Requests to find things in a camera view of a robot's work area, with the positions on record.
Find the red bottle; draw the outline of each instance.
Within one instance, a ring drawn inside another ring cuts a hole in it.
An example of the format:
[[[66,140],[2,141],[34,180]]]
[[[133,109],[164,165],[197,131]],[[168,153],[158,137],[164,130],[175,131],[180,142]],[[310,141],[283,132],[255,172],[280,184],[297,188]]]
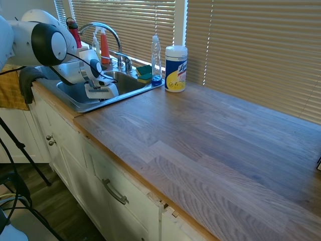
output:
[[[74,36],[76,43],[77,43],[77,49],[81,48],[81,40],[78,34],[78,26],[73,18],[67,18],[66,24],[68,26],[69,32]]]
[[[101,63],[102,64],[109,64],[110,63],[110,56],[109,56],[109,48],[108,48],[105,29],[101,28],[100,32],[101,32],[101,35],[100,35]]]

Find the dish towel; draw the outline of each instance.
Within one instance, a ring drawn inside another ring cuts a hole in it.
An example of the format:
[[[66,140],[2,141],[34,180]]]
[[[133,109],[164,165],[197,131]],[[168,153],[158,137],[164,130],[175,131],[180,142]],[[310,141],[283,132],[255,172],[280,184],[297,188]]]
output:
[[[47,79],[42,72],[34,67],[26,67],[20,71],[19,87],[21,95],[25,98],[26,104],[32,103],[34,97],[31,91],[32,82],[39,78]]]
[[[17,68],[5,67],[3,72]],[[18,73],[10,72],[0,75],[0,107],[29,110],[24,97],[20,93]]]

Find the yellow label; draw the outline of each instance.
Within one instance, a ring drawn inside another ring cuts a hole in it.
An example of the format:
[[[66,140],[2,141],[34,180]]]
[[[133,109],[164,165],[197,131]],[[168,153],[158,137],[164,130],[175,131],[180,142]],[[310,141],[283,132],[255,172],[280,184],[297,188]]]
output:
[[[169,90],[181,90],[185,88],[186,72],[178,75],[178,70],[167,76],[166,83]]]

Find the black tripod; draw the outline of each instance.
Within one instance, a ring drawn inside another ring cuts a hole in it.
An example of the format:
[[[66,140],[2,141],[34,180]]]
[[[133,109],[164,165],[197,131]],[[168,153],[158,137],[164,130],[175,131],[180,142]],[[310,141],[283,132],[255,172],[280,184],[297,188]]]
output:
[[[36,171],[39,173],[41,178],[45,181],[47,186],[51,186],[51,183],[48,181],[48,179],[45,177],[45,175],[40,171],[40,169],[36,166],[35,162],[32,160],[32,158],[26,152],[25,144],[18,141],[18,139],[15,137],[15,135],[12,133],[12,131],[9,129],[9,127],[6,125],[6,123],[1,119],[1,117],[0,117],[0,126],[2,126],[2,128],[5,130],[5,132],[13,140],[15,145],[22,151],[22,153],[25,155],[25,157],[28,159],[28,161],[31,163],[31,165],[36,169]]]

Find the orange spray bottle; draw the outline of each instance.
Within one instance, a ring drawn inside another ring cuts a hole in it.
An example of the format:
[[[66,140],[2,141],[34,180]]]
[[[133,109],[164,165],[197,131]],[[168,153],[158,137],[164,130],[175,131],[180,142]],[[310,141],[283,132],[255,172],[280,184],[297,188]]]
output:
[[[108,48],[105,29],[101,28],[100,32],[101,32],[101,35],[100,35],[101,63],[102,64],[109,64],[110,63],[110,56],[109,56],[109,48]]]

